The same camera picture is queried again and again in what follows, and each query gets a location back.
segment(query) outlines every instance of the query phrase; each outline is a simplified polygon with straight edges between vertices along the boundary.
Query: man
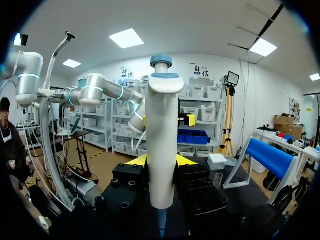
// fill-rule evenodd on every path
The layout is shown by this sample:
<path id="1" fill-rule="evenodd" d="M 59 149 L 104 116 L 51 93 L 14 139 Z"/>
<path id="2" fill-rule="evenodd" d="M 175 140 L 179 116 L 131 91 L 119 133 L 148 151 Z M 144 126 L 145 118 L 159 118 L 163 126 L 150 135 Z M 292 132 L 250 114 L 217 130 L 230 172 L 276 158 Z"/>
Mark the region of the man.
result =
<path id="1" fill-rule="evenodd" d="M 25 183 L 28 177 L 33 177 L 35 166 L 46 185 L 50 187 L 49 179 L 44 172 L 45 166 L 43 162 L 34 159 L 35 166 L 33 165 L 18 130 L 9 121 L 9 109 L 10 101 L 8 98 L 3 97 L 0 101 L 0 152 L 1 160 L 6 162 L 13 188 L 20 195 L 20 184 Z"/>

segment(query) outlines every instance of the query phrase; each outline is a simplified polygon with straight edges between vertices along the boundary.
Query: cardboard box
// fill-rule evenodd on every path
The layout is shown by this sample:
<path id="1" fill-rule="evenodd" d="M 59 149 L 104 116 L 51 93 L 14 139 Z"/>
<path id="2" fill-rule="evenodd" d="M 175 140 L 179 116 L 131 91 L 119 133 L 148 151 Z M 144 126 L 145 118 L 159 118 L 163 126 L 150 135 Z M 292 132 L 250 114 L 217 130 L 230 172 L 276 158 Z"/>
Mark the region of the cardboard box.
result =
<path id="1" fill-rule="evenodd" d="M 302 130 L 303 130 L 302 126 L 298 126 L 298 125 L 294 125 L 294 124 L 274 125 L 274 128 L 277 131 L 282 132 L 283 134 L 289 134 L 289 135 L 293 136 L 294 141 L 300 140 L 302 137 Z"/>
<path id="2" fill-rule="evenodd" d="M 294 124 L 294 118 L 288 116 L 275 115 L 273 123 L 275 125 L 292 125 Z"/>

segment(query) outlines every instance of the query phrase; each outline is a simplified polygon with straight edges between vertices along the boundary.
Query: yellow component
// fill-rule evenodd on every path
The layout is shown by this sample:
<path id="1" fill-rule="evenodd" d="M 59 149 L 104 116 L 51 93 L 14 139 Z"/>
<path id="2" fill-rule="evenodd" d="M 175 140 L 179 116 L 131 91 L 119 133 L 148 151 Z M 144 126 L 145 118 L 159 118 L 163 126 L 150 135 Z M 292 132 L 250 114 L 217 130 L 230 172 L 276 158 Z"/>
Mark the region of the yellow component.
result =
<path id="1" fill-rule="evenodd" d="M 136 158 L 136 159 L 134 159 L 134 160 L 132 160 L 130 162 L 127 162 L 126 164 L 128 164 L 128 165 L 137 164 L 139 166 L 145 167 L 146 160 L 147 160 L 147 154 L 142 155 L 142 156 L 140 156 L 140 157 L 138 157 L 138 158 Z"/>
<path id="2" fill-rule="evenodd" d="M 197 164 L 199 164 L 199 163 L 191 161 L 191 160 L 189 160 L 189 159 L 187 159 L 187 158 L 185 158 L 185 157 L 183 157 L 183 156 L 181 156 L 179 154 L 176 155 L 176 162 L 178 163 L 179 167 L 180 166 L 184 166 L 186 164 L 189 164 L 189 165 L 197 165 Z"/>
<path id="3" fill-rule="evenodd" d="M 187 117 L 189 118 L 189 127 L 194 127 L 196 125 L 196 115 L 188 114 Z"/>

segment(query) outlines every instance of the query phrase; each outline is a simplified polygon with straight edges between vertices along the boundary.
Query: tripod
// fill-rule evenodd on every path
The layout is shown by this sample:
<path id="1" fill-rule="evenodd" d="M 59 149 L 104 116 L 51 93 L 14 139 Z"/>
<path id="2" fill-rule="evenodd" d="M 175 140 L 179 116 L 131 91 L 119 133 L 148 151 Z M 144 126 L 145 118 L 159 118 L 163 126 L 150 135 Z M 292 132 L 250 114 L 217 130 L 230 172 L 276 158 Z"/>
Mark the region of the tripod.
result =
<path id="1" fill-rule="evenodd" d="M 234 148 L 231 141 L 231 130 L 234 119 L 234 96 L 236 94 L 234 86 L 226 84 L 226 116 L 223 129 L 223 138 L 222 145 L 214 152 L 215 154 L 228 155 L 228 149 L 231 149 L 231 155 L 234 157 Z"/>

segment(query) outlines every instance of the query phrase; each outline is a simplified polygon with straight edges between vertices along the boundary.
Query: clear plastic cup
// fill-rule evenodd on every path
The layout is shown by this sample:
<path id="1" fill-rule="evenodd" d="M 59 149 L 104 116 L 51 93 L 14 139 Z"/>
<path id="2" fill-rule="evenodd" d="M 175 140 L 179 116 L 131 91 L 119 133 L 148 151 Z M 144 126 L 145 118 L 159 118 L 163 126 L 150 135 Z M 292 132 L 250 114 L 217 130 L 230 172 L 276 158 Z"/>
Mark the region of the clear plastic cup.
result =
<path id="1" fill-rule="evenodd" d="M 214 177 L 213 186 L 215 186 L 216 189 L 219 189 L 221 186 L 222 178 L 224 175 L 222 173 L 217 173 Z"/>

